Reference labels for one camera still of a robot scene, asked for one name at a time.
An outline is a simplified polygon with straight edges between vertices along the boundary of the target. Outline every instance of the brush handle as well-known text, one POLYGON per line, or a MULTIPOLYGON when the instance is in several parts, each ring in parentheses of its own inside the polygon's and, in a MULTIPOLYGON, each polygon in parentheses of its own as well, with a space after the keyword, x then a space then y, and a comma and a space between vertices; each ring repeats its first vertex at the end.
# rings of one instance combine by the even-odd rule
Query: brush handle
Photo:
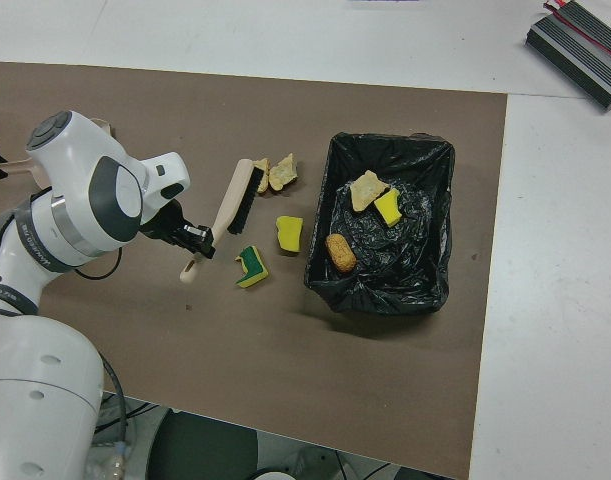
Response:
MULTIPOLYGON (((252 173, 254 172, 254 168, 256 168, 254 167, 254 163, 247 158, 239 160, 236 164, 234 174, 229 182, 221 206, 216 214, 216 220, 214 220, 214 225, 212 226, 212 235, 214 236, 214 241, 212 242, 213 246, 216 246, 227 230, 227 227, 236 217, 238 209, 241 206, 241 201, 247 191, 252 173)), ((194 257, 187 262, 187 265, 185 265, 185 268, 180 274, 181 282, 192 283, 198 276, 200 265, 202 265, 204 261, 205 257, 203 255, 200 253, 194 254, 194 257)))

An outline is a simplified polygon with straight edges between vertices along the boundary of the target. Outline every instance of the brush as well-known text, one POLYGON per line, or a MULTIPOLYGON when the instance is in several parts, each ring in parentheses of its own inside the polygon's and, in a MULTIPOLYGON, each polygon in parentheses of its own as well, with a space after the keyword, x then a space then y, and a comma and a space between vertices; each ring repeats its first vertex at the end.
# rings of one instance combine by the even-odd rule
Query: brush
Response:
MULTIPOLYGON (((252 202, 256 197, 256 190, 263 178, 263 171, 256 168, 251 160, 242 159, 236 164, 236 169, 229 182, 221 206, 216 214, 216 220, 212 225, 214 240, 212 246, 216 246, 225 231, 238 234, 243 231, 247 216, 252 208, 252 202)), ((192 283, 196 278, 199 265, 205 257, 194 254, 181 272, 180 279, 183 283, 192 283)))

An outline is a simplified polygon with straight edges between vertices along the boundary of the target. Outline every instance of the white round object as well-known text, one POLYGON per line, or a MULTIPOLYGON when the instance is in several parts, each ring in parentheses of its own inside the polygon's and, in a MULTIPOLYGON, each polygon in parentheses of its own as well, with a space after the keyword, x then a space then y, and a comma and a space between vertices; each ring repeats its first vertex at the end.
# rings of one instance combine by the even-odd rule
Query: white round object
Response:
POLYGON ((292 477, 291 475, 287 475, 286 473, 271 472, 271 473, 264 473, 260 477, 256 477, 256 480, 296 480, 296 479, 292 477))

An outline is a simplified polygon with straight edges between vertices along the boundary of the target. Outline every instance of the dark green surface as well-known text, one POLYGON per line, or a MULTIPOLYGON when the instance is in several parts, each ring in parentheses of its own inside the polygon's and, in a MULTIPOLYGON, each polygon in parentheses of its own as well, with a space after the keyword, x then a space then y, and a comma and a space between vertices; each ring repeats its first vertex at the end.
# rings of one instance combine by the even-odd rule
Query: dark green surface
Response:
POLYGON ((148 480, 241 480, 256 472, 256 432, 188 413, 168 413, 147 466, 148 480))

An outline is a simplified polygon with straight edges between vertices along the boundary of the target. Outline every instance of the red wire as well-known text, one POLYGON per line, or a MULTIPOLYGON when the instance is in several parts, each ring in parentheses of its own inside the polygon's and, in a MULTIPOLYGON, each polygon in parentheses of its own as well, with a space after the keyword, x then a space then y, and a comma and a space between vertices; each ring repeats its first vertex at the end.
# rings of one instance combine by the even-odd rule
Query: red wire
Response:
MULTIPOLYGON (((556 3, 558 3, 560 5, 560 1, 562 0, 555 0, 556 3)), ((567 25, 569 28, 571 28, 572 30, 574 30, 575 32, 577 32, 579 35, 581 35, 585 40, 588 40, 589 42, 593 43, 594 45, 596 45, 598 48, 600 48, 601 50, 603 50, 604 52, 606 52, 610 57, 611 57, 611 50, 609 48, 607 48, 605 45, 603 45, 601 42, 599 42, 598 40, 596 40, 594 37, 588 35, 587 33, 585 33, 583 30, 581 30, 580 28, 578 28, 576 25, 574 25, 572 22, 570 22, 569 20, 567 20, 565 17, 563 17, 563 15, 561 15, 559 13, 559 11, 552 5, 550 5, 549 3, 545 2, 543 4, 543 7, 545 7, 547 10, 549 10, 550 12, 552 12, 552 15, 554 15, 554 17, 557 20, 560 20, 561 22, 563 22, 565 25, 567 25)))

